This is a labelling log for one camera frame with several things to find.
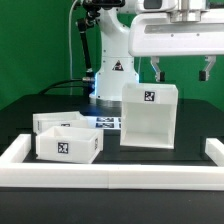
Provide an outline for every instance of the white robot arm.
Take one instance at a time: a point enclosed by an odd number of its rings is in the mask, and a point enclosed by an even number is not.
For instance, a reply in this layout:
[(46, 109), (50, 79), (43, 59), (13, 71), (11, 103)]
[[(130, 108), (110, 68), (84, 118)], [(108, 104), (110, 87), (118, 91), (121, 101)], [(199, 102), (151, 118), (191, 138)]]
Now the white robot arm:
[(216, 55), (224, 54), (224, 9), (223, 4), (216, 6), (206, 0), (138, 0), (130, 54), (151, 57), (157, 81), (160, 56), (205, 55), (208, 64), (199, 80), (207, 81)]
[(139, 80), (138, 74), (134, 70), (134, 58), (128, 50), (130, 30), (117, 18), (118, 13), (135, 13), (135, 4), (136, 0), (126, 2), (124, 0), (83, 1), (90, 23), (92, 17), (100, 27), (102, 43), (100, 47), (102, 49), (101, 68), (95, 74), (95, 90), (90, 94), (91, 103), (119, 107), (124, 84), (137, 83)]

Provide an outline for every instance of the white bin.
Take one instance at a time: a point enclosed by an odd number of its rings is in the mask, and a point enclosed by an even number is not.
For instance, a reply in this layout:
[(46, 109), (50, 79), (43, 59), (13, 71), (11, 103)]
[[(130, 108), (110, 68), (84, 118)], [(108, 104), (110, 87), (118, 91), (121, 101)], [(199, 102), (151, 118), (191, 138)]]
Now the white bin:
[(103, 130), (52, 127), (36, 137), (37, 159), (92, 163), (103, 150)]
[(53, 126), (88, 128), (88, 120), (80, 112), (43, 113), (33, 115), (33, 132), (40, 134)]
[(178, 90), (167, 84), (126, 84), (121, 145), (174, 148)]

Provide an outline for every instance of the white border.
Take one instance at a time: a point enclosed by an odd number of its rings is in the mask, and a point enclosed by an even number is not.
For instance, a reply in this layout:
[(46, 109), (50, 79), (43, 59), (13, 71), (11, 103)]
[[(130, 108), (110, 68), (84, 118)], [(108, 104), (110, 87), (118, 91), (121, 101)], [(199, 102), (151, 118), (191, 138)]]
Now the white border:
[(20, 135), (1, 156), (1, 187), (224, 190), (224, 167), (20, 163), (30, 143)]

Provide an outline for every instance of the warning label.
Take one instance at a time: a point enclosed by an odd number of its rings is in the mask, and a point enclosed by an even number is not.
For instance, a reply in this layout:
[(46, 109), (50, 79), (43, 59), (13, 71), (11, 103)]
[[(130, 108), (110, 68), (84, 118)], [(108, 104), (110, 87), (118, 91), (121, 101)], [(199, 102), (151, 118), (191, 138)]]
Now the warning label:
[(117, 61), (116, 65), (114, 66), (113, 71), (124, 71), (123, 66), (119, 60)]

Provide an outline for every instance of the cable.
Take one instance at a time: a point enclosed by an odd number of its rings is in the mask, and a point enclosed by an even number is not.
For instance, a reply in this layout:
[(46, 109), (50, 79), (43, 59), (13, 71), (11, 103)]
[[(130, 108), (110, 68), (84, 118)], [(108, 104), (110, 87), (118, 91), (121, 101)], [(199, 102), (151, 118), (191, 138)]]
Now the cable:
[(69, 11), (69, 22), (68, 22), (68, 42), (69, 42), (69, 60), (70, 60), (70, 79), (73, 79), (73, 56), (72, 56), (72, 14), (78, 0), (75, 0)]
[(80, 78), (80, 79), (71, 79), (71, 80), (64, 80), (64, 81), (56, 82), (56, 83), (48, 86), (47, 88), (41, 90), (38, 94), (43, 95), (48, 90), (53, 89), (53, 88), (57, 87), (58, 85), (62, 85), (62, 84), (66, 84), (66, 83), (72, 83), (72, 82), (82, 82), (82, 81), (83, 80)]

